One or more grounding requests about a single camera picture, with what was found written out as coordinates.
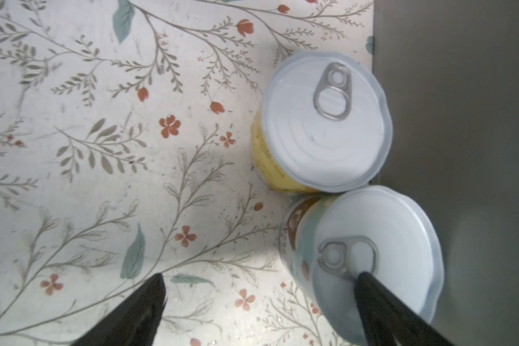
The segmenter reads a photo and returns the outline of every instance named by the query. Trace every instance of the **can lid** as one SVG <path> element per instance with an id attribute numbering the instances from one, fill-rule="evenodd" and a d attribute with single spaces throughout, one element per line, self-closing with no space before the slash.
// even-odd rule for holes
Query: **can lid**
<path id="1" fill-rule="evenodd" d="M 369 186 L 343 194 L 321 219 L 315 233 L 318 258 L 332 240 L 351 239 L 346 264 L 351 272 L 374 276 L 425 321 L 435 314 L 444 283 L 442 252 L 429 218 L 411 198 L 387 187 Z M 338 262 L 338 258 L 328 259 Z M 315 300 L 335 331 L 347 341 L 366 344 L 353 296 L 353 281 L 329 273 L 319 260 L 311 264 Z"/>
<path id="2" fill-rule="evenodd" d="M 339 53 L 303 52 L 286 59 L 263 99 L 263 129 L 289 176 L 327 192 L 369 182 L 392 140 L 379 82 Z"/>

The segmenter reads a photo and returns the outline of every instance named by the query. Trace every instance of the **gray wall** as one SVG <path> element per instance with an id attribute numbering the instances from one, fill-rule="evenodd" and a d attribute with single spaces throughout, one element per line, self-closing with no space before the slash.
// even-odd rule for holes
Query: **gray wall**
<path id="1" fill-rule="evenodd" d="M 382 184 L 443 247 L 436 328 L 519 345 L 519 0 L 376 0 L 374 71 L 394 121 Z"/>

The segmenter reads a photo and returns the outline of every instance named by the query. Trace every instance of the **table surface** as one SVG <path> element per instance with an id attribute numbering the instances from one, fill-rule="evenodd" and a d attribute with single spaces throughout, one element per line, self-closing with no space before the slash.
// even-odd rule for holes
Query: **table surface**
<path id="1" fill-rule="evenodd" d="M 371 68 L 345 0 L 0 0 L 0 345 L 68 344 L 152 273 L 155 344 L 346 345 L 277 253 L 249 157 L 276 65 Z"/>

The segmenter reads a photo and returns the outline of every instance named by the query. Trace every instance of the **tin can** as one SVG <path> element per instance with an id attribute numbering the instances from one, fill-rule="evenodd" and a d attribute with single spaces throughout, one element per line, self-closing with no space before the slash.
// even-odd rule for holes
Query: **tin can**
<path id="1" fill-rule="evenodd" d="M 379 172 L 392 122 L 372 73 L 343 54 L 303 52 L 271 79 L 251 135 L 252 161 L 271 189 L 338 193 Z"/>
<path id="2" fill-rule="evenodd" d="M 347 341 L 366 345 L 353 280 L 372 273 L 425 321 L 435 314 L 444 282 L 442 252 L 429 218 L 411 198 L 372 185 L 340 195 L 307 195 L 281 224 L 279 251 L 297 285 Z"/>

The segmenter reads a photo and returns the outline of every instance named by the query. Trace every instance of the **pull tab ring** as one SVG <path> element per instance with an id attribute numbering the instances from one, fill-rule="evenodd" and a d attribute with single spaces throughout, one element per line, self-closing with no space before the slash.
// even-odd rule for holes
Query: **pull tab ring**
<path id="1" fill-rule="evenodd" d="M 344 96 L 346 106 L 340 114 L 326 112 L 319 104 L 319 95 L 325 89 L 332 89 Z M 319 81 L 313 94 L 313 105 L 319 114 L 331 120 L 344 120 L 352 109 L 352 72 L 346 65 L 341 63 L 330 63 Z"/>
<path id="2" fill-rule="evenodd" d="M 375 276 L 379 269 L 379 249 L 375 243 L 364 236 L 326 240 L 319 246 L 319 265 L 327 273 L 347 280 L 355 280 L 359 273 L 352 273 L 348 267 L 348 258 L 352 247 L 357 243 L 365 243 L 373 252 L 373 264 L 370 273 Z"/>

